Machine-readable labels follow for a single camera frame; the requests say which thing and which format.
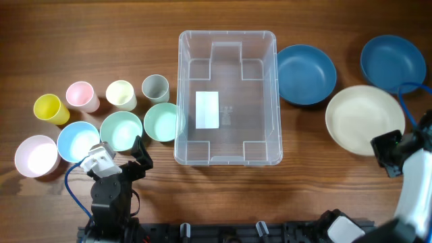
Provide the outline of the mint green small bowl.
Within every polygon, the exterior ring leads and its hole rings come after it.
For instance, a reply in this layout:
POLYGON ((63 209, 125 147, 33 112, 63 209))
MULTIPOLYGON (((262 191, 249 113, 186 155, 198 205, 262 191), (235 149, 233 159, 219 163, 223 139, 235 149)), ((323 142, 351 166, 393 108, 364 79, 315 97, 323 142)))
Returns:
POLYGON ((116 152, 130 150, 137 136, 142 136, 142 122, 128 111, 112 113, 101 124, 100 138, 116 152))

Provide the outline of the yellow cup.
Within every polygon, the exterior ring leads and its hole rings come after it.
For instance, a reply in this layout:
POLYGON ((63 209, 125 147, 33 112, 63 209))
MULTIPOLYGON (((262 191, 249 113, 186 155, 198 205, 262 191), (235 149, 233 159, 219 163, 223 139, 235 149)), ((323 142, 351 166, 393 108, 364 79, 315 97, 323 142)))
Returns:
POLYGON ((34 115, 54 125, 64 125, 70 118, 68 108, 54 94, 44 94, 34 103, 34 115))

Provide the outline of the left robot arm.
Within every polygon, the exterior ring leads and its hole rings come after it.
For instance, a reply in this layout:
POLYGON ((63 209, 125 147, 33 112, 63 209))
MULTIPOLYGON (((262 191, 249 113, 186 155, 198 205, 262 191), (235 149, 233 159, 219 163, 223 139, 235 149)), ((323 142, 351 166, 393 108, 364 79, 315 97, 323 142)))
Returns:
POLYGON ((134 161, 115 164, 115 151, 108 142, 94 145, 80 167, 94 180, 90 190, 92 215, 77 233, 78 242, 150 242, 151 239, 131 211, 131 201, 138 193, 132 182, 142 179, 153 168, 140 136, 131 148, 134 161))

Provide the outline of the light blue small bowl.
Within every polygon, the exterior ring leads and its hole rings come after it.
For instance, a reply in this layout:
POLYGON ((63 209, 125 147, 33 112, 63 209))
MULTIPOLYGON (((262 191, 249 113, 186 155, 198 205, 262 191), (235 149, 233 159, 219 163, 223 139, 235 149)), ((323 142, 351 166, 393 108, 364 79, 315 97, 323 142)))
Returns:
POLYGON ((98 143, 100 143, 99 131, 88 122, 77 121, 69 124, 60 132, 57 139, 57 150, 63 160, 78 163, 98 143))

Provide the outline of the dark blue bowl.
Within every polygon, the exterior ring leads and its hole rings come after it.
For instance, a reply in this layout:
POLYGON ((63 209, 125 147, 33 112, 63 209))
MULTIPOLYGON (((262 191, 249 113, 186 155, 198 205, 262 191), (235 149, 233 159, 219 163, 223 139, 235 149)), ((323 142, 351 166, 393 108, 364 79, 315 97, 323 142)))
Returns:
POLYGON ((337 71, 329 56, 310 45, 292 45, 277 54, 279 95, 302 106, 324 101, 335 89, 337 71))
POLYGON ((427 66, 419 49, 405 38, 372 38, 360 54, 360 68, 372 85, 392 94, 406 94, 425 81, 427 66))

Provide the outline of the cream bowl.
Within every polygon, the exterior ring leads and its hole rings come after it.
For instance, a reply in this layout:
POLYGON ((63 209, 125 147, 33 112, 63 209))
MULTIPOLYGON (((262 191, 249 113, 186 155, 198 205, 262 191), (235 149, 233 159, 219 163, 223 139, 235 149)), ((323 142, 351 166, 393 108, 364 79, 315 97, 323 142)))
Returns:
POLYGON ((398 130, 405 131, 404 112, 395 98, 374 86, 357 85, 338 92, 328 103, 325 124, 343 149, 373 156, 371 140, 398 130))

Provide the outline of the large pink bowl cup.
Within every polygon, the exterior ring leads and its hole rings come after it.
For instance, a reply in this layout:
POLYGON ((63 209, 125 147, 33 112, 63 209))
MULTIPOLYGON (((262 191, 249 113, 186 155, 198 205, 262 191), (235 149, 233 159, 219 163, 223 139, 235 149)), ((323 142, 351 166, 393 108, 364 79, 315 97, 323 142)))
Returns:
POLYGON ((14 157, 16 169, 27 178, 37 178, 53 172, 60 160, 56 143, 44 135, 25 139, 17 148, 14 157))

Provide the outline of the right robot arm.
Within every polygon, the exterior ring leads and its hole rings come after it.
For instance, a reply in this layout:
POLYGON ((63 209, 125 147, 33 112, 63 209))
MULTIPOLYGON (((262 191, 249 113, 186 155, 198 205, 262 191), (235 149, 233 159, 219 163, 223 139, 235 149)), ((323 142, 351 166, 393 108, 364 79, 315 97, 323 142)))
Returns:
POLYGON ((316 237, 330 242, 430 242, 431 110, 411 133, 394 130, 373 138, 371 146, 389 177, 403 176, 394 218, 365 232, 342 212, 328 211, 314 225, 316 237))

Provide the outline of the cream cup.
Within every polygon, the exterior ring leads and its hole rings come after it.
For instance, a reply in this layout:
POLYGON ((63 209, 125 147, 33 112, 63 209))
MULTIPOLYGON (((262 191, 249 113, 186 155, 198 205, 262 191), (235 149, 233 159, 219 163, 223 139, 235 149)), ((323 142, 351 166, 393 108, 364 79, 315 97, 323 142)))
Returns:
POLYGON ((105 92, 106 99, 122 111, 132 111, 137 106, 133 86, 125 80, 112 82, 105 92))

